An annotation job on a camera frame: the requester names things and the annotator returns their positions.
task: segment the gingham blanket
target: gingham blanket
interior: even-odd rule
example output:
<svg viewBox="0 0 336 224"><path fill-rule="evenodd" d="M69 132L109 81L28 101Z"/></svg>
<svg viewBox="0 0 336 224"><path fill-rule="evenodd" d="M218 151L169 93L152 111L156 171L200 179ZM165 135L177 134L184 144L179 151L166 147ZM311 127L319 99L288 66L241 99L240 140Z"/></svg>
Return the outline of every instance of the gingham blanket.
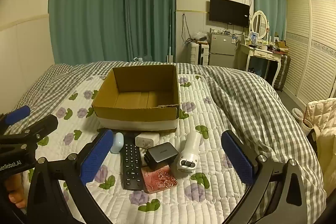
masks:
<svg viewBox="0 0 336 224"><path fill-rule="evenodd" d="M29 105L31 115L9 130L17 133L52 113L85 79L93 75L107 75L113 67L134 65L140 64L106 61L51 66L16 106ZM203 76L225 129L231 129L243 143L274 161L297 160L306 190L308 223L315 222L326 205L322 172L305 135L274 89L264 79L244 71L184 63L176 65L179 74ZM267 190L254 219L263 214L270 193L271 188Z"/></svg>

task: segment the oval mirror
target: oval mirror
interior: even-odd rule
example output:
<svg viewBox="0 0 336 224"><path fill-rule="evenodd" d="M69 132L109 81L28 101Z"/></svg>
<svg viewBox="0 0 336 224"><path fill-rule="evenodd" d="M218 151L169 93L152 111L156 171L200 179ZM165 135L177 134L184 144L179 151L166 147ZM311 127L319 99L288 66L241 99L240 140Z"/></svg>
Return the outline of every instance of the oval mirror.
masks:
<svg viewBox="0 0 336 224"><path fill-rule="evenodd" d="M267 18L262 11L256 11L251 20L252 32L257 32L258 38L262 39L266 35Z"/></svg>

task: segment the plastic bag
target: plastic bag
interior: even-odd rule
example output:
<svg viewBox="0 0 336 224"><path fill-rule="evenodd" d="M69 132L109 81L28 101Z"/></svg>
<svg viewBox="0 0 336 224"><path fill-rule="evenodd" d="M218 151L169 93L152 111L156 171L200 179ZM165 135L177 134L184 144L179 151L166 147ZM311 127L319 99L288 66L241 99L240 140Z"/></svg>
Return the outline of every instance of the plastic bag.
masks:
<svg viewBox="0 0 336 224"><path fill-rule="evenodd" d="M207 33L202 32L202 31L199 31L199 32L197 32L197 33L194 34L194 39L196 39L197 41L198 41L198 40L205 41L205 40L208 40L208 39L209 39L209 36L208 36Z"/></svg>

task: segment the louvered door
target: louvered door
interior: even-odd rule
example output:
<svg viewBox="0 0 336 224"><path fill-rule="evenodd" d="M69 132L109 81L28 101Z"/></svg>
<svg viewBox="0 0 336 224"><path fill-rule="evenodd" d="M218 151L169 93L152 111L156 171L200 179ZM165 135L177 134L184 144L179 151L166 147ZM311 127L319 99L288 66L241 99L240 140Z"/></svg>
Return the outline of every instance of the louvered door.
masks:
<svg viewBox="0 0 336 224"><path fill-rule="evenodd" d="M295 95L305 66L310 31L308 0L287 0L286 43L291 63L285 87Z"/></svg>
<svg viewBox="0 0 336 224"><path fill-rule="evenodd" d="M336 0L311 0L312 33L307 67L298 97L327 99L336 76Z"/></svg>

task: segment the white power adapter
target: white power adapter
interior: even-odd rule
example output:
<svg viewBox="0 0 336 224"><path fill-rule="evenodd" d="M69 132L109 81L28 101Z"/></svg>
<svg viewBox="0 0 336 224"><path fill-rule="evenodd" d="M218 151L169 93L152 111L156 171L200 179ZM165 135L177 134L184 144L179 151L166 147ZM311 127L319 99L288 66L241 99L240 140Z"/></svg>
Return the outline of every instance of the white power adapter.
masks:
<svg viewBox="0 0 336 224"><path fill-rule="evenodd" d="M135 145L137 147L141 148L151 148L153 146L156 146L160 140L160 134L159 133L141 133L138 136L135 137Z"/></svg>

